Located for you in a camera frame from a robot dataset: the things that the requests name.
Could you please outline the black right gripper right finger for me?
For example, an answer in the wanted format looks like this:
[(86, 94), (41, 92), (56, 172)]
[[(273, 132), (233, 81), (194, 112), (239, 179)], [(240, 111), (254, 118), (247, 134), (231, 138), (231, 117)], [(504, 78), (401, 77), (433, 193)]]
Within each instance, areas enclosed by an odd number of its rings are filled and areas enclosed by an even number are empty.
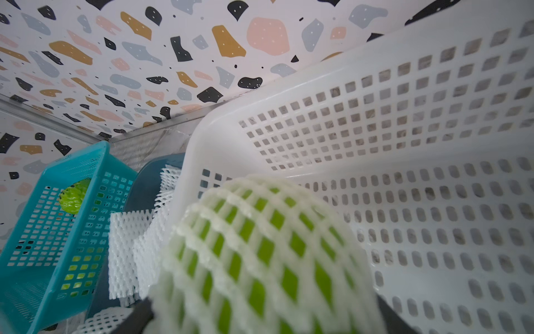
[(379, 309), (388, 334), (417, 334), (381, 297), (377, 296)]

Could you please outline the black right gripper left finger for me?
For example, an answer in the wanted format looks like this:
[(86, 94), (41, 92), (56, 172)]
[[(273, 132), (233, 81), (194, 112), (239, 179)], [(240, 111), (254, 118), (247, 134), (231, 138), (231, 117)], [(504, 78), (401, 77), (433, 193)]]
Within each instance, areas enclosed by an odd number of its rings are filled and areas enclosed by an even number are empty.
[(133, 312), (111, 334), (142, 334), (153, 319), (152, 302), (149, 298), (143, 299), (134, 306)]

